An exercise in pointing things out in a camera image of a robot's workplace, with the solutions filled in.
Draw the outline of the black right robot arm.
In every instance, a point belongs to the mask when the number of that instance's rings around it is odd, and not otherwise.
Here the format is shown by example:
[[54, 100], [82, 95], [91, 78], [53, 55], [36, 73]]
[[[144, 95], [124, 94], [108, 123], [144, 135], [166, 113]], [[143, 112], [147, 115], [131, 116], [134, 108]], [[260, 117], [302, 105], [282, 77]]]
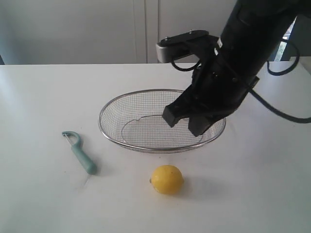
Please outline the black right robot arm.
[[196, 30], [161, 40], [163, 63], [199, 58], [190, 86], [164, 108], [163, 119], [173, 127], [187, 118], [189, 131], [199, 136], [235, 112], [293, 20], [310, 11], [308, 0], [239, 0], [219, 37]]

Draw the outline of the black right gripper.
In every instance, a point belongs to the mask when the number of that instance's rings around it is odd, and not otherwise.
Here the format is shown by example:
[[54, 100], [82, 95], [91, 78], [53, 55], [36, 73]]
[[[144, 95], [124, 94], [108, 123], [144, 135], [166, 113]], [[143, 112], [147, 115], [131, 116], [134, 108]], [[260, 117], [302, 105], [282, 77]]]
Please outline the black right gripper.
[[202, 65], [191, 86], [164, 108], [162, 118], [171, 128], [189, 118], [189, 131], [200, 136], [240, 106], [245, 85], [257, 82], [259, 59], [251, 54], [253, 43], [245, 35], [188, 33], [185, 43]]

